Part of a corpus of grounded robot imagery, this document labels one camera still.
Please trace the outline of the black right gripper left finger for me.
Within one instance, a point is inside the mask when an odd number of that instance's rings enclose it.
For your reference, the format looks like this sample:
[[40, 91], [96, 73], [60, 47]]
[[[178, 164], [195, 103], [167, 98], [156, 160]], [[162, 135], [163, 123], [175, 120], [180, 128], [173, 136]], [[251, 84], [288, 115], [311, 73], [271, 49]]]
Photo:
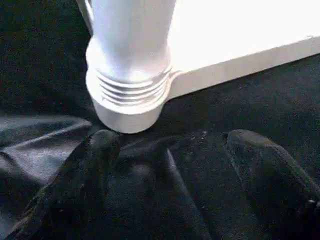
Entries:
[[110, 173], [119, 135], [99, 130], [84, 139], [31, 199], [7, 240], [100, 240], [106, 237]]

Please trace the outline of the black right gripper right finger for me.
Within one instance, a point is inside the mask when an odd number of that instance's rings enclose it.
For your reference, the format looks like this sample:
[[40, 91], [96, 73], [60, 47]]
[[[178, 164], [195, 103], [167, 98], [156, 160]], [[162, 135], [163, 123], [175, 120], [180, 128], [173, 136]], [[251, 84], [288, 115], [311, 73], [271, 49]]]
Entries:
[[224, 133], [224, 147], [260, 224], [275, 240], [320, 238], [320, 186], [280, 145], [259, 133]]

